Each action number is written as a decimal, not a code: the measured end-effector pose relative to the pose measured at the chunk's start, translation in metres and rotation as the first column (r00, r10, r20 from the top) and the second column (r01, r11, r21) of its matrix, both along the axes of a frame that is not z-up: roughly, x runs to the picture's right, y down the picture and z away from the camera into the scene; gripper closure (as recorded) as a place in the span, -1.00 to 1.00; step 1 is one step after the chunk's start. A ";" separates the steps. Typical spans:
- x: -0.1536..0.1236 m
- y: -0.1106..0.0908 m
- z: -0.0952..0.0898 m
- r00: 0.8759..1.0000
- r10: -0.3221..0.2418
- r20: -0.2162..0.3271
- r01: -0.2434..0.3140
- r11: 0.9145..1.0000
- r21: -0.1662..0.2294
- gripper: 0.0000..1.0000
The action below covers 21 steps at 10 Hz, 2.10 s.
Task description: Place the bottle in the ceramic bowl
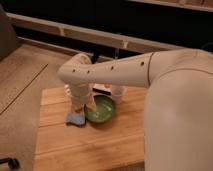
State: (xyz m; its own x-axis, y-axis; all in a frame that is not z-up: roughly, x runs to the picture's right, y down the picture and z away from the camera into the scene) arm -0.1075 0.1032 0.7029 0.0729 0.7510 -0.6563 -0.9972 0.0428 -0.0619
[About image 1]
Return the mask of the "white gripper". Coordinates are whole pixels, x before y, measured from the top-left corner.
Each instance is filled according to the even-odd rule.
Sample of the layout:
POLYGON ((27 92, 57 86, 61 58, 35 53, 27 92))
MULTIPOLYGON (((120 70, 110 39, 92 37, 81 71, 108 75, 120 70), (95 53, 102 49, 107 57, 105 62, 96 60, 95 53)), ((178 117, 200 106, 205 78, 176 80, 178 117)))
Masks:
POLYGON ((76 104, 73 105, 73 110, 75 112, 81 112, 83 110, 82 105, 84 104, 87 104, 87 106, 93 111, 97 110, 94 98, 90 97, 90 88, 88 83, 78 85, 70 84, 69 89, 71 101, 76 104))

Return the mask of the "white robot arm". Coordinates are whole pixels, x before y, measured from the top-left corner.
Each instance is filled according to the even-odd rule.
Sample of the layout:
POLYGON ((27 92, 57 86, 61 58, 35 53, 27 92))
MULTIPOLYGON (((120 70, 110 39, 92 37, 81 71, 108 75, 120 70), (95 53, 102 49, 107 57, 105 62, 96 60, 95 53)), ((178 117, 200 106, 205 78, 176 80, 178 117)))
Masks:
POLYGON ((79 102, 91 83, 146 88, 145 171, 213 171, 213 53, 184 48, 96 64, 80 53, 58 76, 79 102))

